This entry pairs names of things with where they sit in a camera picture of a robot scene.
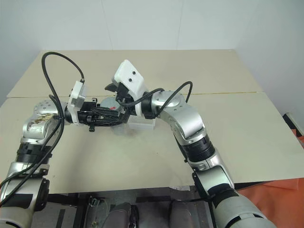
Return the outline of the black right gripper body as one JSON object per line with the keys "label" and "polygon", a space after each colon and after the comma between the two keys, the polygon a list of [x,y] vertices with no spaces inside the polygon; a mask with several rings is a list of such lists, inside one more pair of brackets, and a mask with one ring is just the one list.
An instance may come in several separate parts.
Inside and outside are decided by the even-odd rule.
{"label": "black right gripper body", "polygon": [[118,88],[116,90],[116,101],[120,105],[126,105],[128,103],[133,102],[133,98],[129,94],[128,88],[122,83],[118,84]]}

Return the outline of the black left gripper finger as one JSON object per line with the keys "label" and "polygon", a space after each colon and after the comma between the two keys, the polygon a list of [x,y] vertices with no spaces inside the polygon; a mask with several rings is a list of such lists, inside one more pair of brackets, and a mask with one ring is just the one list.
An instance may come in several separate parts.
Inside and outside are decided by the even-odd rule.
{"label": "black left gripper finger", "polygon": [[96,115],[101,115],[105,117],[123,117],[123,113],[117,111],[117,110],[112,110],[106,107],[94,107],[94,114]]}
{"label": "black left gripper finger", "polygon": [[126,121],[122,118],[110,118],[102,116],[95,116],[94,118],[94,125],[100,127],[111,127],[124,123],[126,123]]}

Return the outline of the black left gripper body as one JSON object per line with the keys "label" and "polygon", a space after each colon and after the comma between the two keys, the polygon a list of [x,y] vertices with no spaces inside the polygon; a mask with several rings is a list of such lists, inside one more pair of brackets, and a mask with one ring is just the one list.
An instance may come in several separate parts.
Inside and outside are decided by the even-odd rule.
{"label": "black left gripper body", "polygon": [[91,101],[84,101],[80,111],[77,112],[79,123],[89,126],[89,132],[95,132],[99,120],[99,115],[92,110],[98,107],[97,101],[94,97]]}

